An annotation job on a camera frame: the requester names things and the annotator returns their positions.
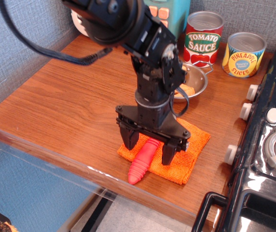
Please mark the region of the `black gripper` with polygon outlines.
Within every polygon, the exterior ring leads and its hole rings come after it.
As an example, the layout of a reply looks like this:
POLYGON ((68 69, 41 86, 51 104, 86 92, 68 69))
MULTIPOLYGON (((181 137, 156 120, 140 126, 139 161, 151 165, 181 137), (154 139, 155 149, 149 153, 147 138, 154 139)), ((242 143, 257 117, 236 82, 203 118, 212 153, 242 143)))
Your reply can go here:
POLYGON ((186 151, 189 146, 188 139, 191 134, 176 120, 176 117, 187 111, 188 106, 187 101, 184 109, 178 114, 175 113, 172 97, 160 102, 140 99, 136 106, 116 106, 117 124, 125 147, 132 150, 139 140, 139 135, 144 134, 164 143, 162 164, 170 165, 175 154, 186 151))

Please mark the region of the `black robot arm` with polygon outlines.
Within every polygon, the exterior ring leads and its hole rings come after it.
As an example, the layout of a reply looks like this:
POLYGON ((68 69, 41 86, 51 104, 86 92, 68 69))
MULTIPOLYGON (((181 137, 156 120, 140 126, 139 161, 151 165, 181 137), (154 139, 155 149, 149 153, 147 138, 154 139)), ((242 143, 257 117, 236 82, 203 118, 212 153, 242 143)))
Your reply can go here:
POLYGON ((81 16, 94 42, 130 54, 137 104, 115 109, 123 143, 131 150, 141 134, 161 141, 162 164, 169 165, 177 152, 188 148, 191 136, 173 110, 175 90, 186 75, 175 36, 141 0, 66 0, 64 5, 81 16))

